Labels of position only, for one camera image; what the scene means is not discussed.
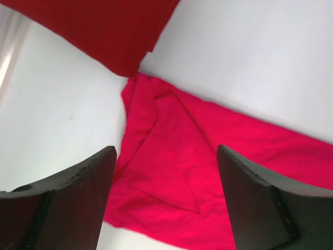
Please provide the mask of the pink t shirt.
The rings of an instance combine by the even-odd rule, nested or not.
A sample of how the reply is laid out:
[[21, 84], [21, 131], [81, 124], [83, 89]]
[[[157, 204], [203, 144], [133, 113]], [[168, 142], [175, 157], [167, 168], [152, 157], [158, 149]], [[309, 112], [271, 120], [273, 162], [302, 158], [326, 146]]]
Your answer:
[[105, 222], [186, 249], [235, 249], [216, 151], [332, 188], [332, 145], [140, 72], [122, 91], [126, 129]]

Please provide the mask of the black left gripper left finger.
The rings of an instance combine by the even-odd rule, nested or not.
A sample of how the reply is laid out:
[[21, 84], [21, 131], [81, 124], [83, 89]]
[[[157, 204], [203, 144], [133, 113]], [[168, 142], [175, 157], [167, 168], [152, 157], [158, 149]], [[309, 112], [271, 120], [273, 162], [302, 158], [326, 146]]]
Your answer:
[[88, 159], [1, 192], [1, 249], [96, 249], [116, 164], [107, 146]]

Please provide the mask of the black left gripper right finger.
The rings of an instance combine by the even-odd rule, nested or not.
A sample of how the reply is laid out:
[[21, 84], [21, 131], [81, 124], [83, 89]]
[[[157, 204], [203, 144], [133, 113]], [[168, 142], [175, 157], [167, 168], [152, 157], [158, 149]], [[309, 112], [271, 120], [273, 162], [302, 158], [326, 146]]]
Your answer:
[[217, 161], [237, 249], [332, 249], [332, 190], [256, 164], [227, 146]]

